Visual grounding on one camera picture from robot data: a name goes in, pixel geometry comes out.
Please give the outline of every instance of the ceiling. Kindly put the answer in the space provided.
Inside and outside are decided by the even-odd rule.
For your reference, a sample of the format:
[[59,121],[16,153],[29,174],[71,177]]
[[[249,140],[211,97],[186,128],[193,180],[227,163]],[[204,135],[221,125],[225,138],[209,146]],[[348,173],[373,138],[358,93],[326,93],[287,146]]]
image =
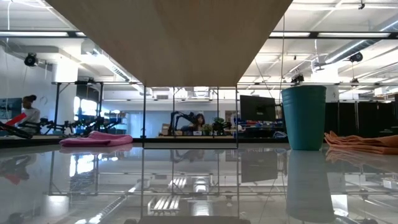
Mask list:
[[[375,27],[398,16],[398,2],[394,0],[365,0],[365,7],[359,10],[359,0],[294,0],[285,17],[274,30],[286,31],[374,31]],[[8,29],[9,0],[0,0],[0,29]],[[9,7],[10,30],[76,30],[59,13],[41,0],[14,0]],[[310,81],[310,67],[294,68],[304,60],[317,61],[317,55],[325,56],[352,40],[336,39],[269,39],[260,49],[240,82],[280,82],[281,76],[290,82],[295,73],[302,73]],[[116,75],[105,66],[84,59],[81,39],[13,39],[19,45],[55,46],[73,55],[92,69],[83,69],[80,76],[92,76],[97,80],[113,81]],[[396,45],[398,40],[382,40],[361,51],[361,62],[338,62],[339,81],[349,82],[353,76],[376,72],[382,67],[398,61]],[[398,78],[397,67],[360,80],[361,82],[394,81]]]

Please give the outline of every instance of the pink towel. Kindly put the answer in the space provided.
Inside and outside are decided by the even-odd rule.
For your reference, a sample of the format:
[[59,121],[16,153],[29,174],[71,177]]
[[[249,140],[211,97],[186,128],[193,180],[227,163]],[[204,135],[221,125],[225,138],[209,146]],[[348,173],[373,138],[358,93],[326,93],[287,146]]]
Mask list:
[[60,141],[63,147],[105,147],[132,143],[128,134],[106,134],[92,131],[87,138],[68,138]]

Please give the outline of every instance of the black monitor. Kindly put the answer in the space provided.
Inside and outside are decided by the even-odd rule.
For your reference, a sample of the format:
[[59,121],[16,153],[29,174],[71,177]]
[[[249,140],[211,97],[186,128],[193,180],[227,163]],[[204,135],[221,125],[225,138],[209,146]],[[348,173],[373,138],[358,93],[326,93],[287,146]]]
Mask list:
[[276,121],[275,99],[241,95],[241,119],[244,121]]
[[11,119],[21,113],[22,98],[0,99],[0,119]]

